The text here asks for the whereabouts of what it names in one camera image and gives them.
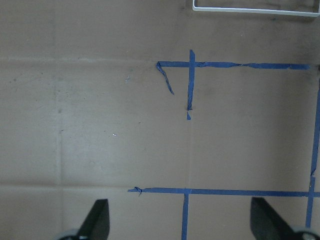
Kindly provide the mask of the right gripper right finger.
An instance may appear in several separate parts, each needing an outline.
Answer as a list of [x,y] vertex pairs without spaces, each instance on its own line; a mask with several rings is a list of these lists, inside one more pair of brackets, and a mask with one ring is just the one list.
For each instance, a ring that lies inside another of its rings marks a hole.
[[250,230],[256,240],[295,240],[296,234],[263,197],[252,197]]

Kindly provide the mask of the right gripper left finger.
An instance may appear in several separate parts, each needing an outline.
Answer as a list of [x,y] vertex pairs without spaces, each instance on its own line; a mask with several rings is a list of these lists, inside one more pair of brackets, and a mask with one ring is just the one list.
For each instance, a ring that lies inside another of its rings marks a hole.
[[107,240],[110,233],[108,199],[98,199],[77,232],[78,240]]

